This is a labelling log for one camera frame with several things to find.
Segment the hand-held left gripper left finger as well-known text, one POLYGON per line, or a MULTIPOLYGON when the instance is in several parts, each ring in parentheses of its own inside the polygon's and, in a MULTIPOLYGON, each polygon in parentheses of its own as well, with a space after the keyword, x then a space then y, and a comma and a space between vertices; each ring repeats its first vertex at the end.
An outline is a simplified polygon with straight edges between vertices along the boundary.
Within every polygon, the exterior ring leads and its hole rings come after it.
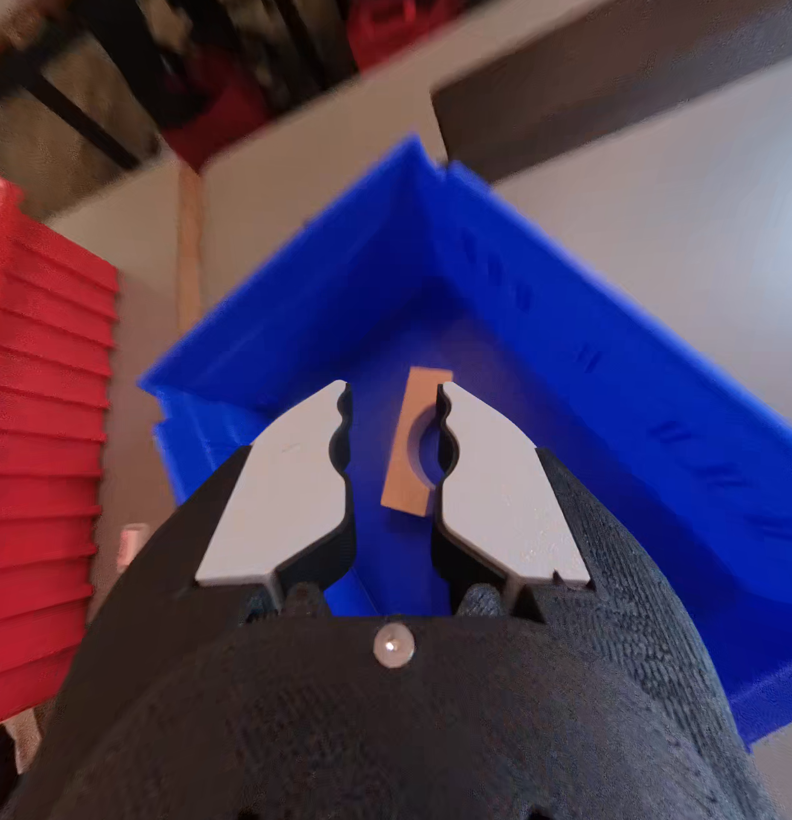
POLYGON ((349 573, 357 556, 351 421, 351 386, 332 381, 254 439, 196 570, 198 586, 261 586, 280 606, 296 585, 325 591, 349 573))

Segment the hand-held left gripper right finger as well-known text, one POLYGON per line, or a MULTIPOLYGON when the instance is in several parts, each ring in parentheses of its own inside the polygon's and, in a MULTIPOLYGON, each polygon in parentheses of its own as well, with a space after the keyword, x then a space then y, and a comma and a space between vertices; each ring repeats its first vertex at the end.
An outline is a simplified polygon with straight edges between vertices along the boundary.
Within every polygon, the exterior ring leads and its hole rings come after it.
POLYGON ((436 417, 431 556, 449 588, 586 588, 589 569, 532 439, 453 381, 438 387, 436 417))

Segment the natural wood arch block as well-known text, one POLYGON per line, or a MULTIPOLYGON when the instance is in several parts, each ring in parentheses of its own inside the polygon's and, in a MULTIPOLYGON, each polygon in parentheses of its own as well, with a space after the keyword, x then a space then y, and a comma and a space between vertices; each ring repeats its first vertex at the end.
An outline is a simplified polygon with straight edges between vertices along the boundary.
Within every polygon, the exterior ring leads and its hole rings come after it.
POLYGON ((430 514, 434 483, 421 464, 421 439, 435 418, 438 387, 453 371, 412 366, 401 400, 381 505, 417 518, 430 514))

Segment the blue plastic bin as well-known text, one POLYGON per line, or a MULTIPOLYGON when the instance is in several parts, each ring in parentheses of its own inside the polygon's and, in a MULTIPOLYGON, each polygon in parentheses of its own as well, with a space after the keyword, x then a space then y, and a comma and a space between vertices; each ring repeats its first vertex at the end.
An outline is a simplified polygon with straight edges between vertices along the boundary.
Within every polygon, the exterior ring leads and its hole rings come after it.
POLYGON ((428 522, 380 495, 410 366, 549 448, 647 550, 748 745, 792 722, 792 428, 460 166, 400 143, 144 372, 178 503, 331 381, 350 384, 343 616, 442 614, 428 522))

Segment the red plastic bin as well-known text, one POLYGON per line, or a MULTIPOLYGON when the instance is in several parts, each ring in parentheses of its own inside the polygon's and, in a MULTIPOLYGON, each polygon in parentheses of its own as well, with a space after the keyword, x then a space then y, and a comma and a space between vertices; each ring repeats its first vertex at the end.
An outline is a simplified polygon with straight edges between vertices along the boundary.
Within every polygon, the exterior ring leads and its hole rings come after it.
POLYGON ((0 178, 0 723, 56 695, 94 588, 117 271, 0 178))

